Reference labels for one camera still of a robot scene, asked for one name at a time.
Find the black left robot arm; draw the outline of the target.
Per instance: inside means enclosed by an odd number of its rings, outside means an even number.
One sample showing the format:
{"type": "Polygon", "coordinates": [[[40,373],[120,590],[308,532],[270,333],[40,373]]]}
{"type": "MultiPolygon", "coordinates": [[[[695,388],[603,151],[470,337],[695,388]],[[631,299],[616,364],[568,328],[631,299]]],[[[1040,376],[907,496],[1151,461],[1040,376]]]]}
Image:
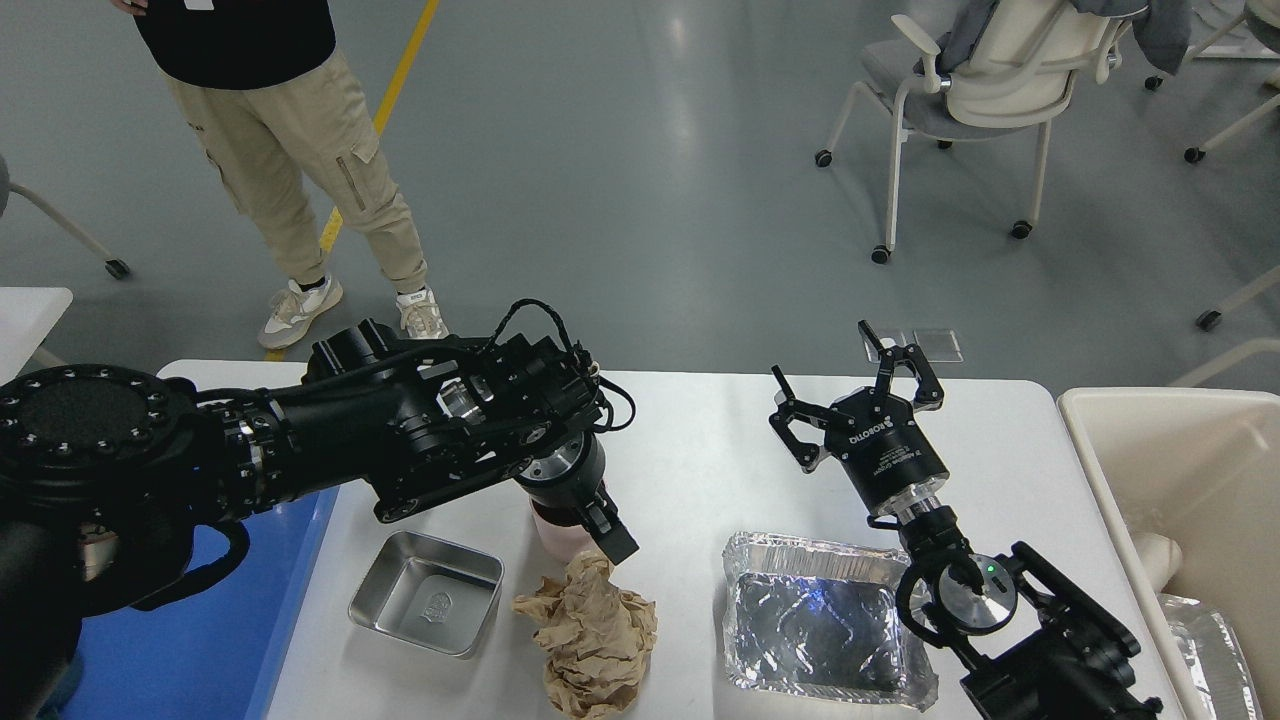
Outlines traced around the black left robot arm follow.
{"type": "Polygon", "coordinates": [[[197,389],[124,366],[3,386],[3,716],[33,719],[86,618],[230,575],[244,519],[366,480],[393,523],[515,479],[613,562],[637,551],[603,480],[604,378],[559,316],[536,342],[407,340],[374,320],[315,343],[297,386],[197,389]]]}

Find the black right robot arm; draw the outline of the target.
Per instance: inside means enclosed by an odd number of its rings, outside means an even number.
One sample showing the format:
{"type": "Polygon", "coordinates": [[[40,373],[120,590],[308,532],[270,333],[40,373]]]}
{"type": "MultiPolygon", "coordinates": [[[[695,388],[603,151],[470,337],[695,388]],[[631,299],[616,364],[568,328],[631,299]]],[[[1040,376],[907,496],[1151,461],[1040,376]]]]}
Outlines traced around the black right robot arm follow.
{"type": "Polygon", "coordinates": [[[1135,635],[1053,564],[1019,541],[978,553],[938,500],[948,469],[916,421],[945,392],[918,345],[884,346],[872,386],[820,406],[801,401],[778,366],[774,433],[806,473],[840,461],[872,528],[893,530],[909,562],[895,591],[900,621],[965,667],[963,689],[984,719],[1156,719],[1158,697],[1132,693],[1135,635]]]}

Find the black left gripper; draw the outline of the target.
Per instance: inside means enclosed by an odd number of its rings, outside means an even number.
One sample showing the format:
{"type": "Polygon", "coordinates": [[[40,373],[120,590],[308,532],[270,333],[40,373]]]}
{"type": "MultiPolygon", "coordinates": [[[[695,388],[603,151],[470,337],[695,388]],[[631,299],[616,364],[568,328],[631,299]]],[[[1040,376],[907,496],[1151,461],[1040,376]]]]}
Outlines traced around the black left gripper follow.
{"type": "Polygon", "coordinates": [[[516,482],[535,516],[553,527],[584,527],[608,561],[618,566],[639,551],[617,505],[604,500],[605,455],[593,433],[570,437],[534,459],[516,482]]]}

